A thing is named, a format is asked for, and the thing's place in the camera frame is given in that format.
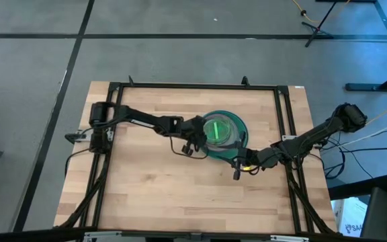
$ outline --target wooden tabletop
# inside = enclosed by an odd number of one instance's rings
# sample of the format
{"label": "wooden tabletop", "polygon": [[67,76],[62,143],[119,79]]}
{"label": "wooden tabletop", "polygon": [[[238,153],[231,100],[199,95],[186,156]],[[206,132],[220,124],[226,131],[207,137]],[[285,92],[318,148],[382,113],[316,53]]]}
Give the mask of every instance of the wooden tabletop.
{"label": "wooden tabletop", "polygon": [[[105,101],[109,82],[91,83],[79,128],[88,128],[91,104]],[[313,127],[303,87],[290,86],[298,134]],[[156,116],[185,120],[213,110],[228,110],[245,122],[250,149],[280,140],[272,91],[124,88],[122,104]],[[284,113],[286,130],[288,121]],[[184,140],[174,140],[180,151]],[[89,143],[76,143],[73,152]],[[85,195],[92,153],[71,159],[55,225],[63,223]],[[285,169],[277,165],[256,176],[232,179],[233,169],[213,158],[194,160],[174,155],[169,139],[135,124],[118,124],[105,187],[99,229],[202,231],[223,233],[294,233]],[[306,157],[308,196],[320,217],[337,230],[322,163]],[[91,224],[94,201],[87,224]],[[298,201],[301,225],[304,211]]]}

